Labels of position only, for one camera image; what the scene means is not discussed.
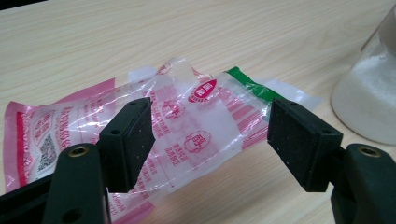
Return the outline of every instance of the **qr code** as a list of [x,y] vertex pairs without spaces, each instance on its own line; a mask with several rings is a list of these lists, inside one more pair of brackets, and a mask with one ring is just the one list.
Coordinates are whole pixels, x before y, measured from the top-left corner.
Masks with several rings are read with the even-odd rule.
[[55,145],[53,144],[52,138],[50,137],[50,134],[44,140],[43,146],[41,146],[40,151],[43,154],[41,155],[38,171],[44,170],[56,161],[56,149]]

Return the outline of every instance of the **white powder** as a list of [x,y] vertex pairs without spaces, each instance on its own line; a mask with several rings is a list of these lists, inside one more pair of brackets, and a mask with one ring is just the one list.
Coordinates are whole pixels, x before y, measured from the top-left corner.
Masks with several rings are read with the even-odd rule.
[[332,93],[332,108],[350,129],[396,145],[396,56],[385,50],[359,61]]

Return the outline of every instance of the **plastic bag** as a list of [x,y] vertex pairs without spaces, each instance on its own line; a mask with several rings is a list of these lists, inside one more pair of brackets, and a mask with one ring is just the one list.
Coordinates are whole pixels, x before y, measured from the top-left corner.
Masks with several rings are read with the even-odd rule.
[[[157,73],[149,67],[134,71],[131,79],[119,88],[105,82],[85,90],[92,93],[85,98],[74,94],[53,105],[10,103],[4,145],[7,191],[52,173],[63,149],[96,143],[126,103],[149,96],[156,142],[134,189],[108,196],[113,222],[136,223],[166,194],[265,140],[269,102],[280,97],[237,68],[212,77],[178,59]],[[289,99],[311,107],[318,103],[305,94]]]

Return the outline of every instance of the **glass jar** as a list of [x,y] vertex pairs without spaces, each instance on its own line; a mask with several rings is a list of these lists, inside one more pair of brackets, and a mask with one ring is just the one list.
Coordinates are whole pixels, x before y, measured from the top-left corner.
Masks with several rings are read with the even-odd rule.
[[332,108],[354,132],[396,145],[396,6],[335,87]]

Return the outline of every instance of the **light wood surface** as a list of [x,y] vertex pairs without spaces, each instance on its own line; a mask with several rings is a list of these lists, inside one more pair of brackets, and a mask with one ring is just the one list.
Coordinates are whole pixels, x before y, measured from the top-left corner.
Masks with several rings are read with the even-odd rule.
[[[394,4],[53,0],[0,11],[0,114],[9,101],[50,104],[111,77],[120,85],[134,68],[179,56],[206,73],[238,65],[251,77],[322,97],[315,113],[345,134],[343,147],[369,144],[396,158],[395,147],[354,134],[330,105],[334,85]],[[4,193],[3,167],[0,173]],[[165,197],[143,223],[334,223],[331,191],[305,193],[262,143]]]

